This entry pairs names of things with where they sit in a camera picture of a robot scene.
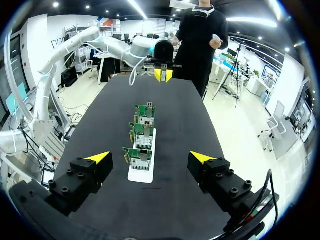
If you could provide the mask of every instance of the tripod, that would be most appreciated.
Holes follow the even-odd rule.
[[[214,97],[212,100],[215,100],[216,96],[218,95],[218,93],[220,92],[221,88],[223,87],[223,85],[226,83],[228,77],[231,75],[231,77],[233,77],[234,73],[235,73],[235,70],[237,68],[237,71],[236,71],[236,101],[235,101],[235,107],[237,108],[237,104],[238,104],[238,91],[239,91],[239,84],[238,84],[238,80],[239,80],[239,62],[238,62],[238,57],[239,57],[239,53],[241,52],[241,45],[239,46],[239,48],[237,49],[237,56],[236,56],[236,60],[235,62],[233,63],[233,66],[232,68],[230,69],[229,73],[227,74],[227,76],[225,77],[224,80],[221,81],[218,89],[216,90],[215,94],[214,94]]]

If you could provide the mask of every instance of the vr headset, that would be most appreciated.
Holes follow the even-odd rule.
[[[215,7],[213,5],[211,5],[211,7],[213,7],[213,9],[211,9],[210,11],[197,9],[196,7],[194,7],[192,9],[192,14],[196,17],[207,19],[210,16],[210,14],[212,14],[215,11]]]

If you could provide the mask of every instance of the circuit board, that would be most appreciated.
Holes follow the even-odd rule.
[[[130,140],[136,144],[138,149],[151,149],[154,135],[153,125],[145,125],[140,123],[130,123],[133,128],[130,131]]]
[[[152,151],[145,149],[123,148],[124,159],[134,170],[150,170]]]
[[[134,114],[134,123],[136,124],[155,124],[156,107],[152,105],[152,102],[148,102],[147,105],[135,105],[137,112]]]

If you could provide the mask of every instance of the person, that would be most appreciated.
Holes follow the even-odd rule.
[[[214,40],[216,34],[220,40]],[[212,62],[217,49],[228,47],[227,18],[211,5],[211,0],[199,0],[199,6],[185,10],[179,30],[173,37],[173,46],[182,42],[175,57],[172,77],[190,80],[205,98]]]

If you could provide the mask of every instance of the ceiling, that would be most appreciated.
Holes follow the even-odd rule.
[[[171,18],[173,18],[173,14],[176,14],[174,20],[181,20],[184,15],[184,10],[177,12],[176,8],[170,8],[170,0],[135,1],[148,18],[165,18],[170,21]],[[59,6],[56,8],[53,7],[54,2],[58,2]],[[190,0],[190,3],[198,4],[198,0]],[[278,25],[278,27],[273,28],[254,23],[229,22],[229,35],[246,39],[245,43],[243,43],[243,39],[234,38],[235,41],[258,49],[267,55],[272,56],[280,63],[283,63],[284,56],[274,50],[285,54],[285,48],[289,47],[289,54],[300,61],[299,55],[293,45],[300,42],[302,38],[294,27],[293,20],[284,13],[284,20],[278,22],[267,3],[267,0],[212,0],[212,4],[214,4],[215,8],[222,12],[227,18],[250,17],[268,19],[274,21]],[[127,0],[33,0],[32,11],[27,17],[29,18],[41,14],[48,14],[48,16],[69,14],[91,15],[110,19],[120,19],[122,21],[124,21],[125,18],[127,18],[128,21],[143,19]],[[261,43],[274,50],[249,40]],[[269,62],[274,66],[278,65],[281,69],[282,65],[276,60],[256,50],[252,51],[261,57],[263,61],[266,61],[266,63]]]

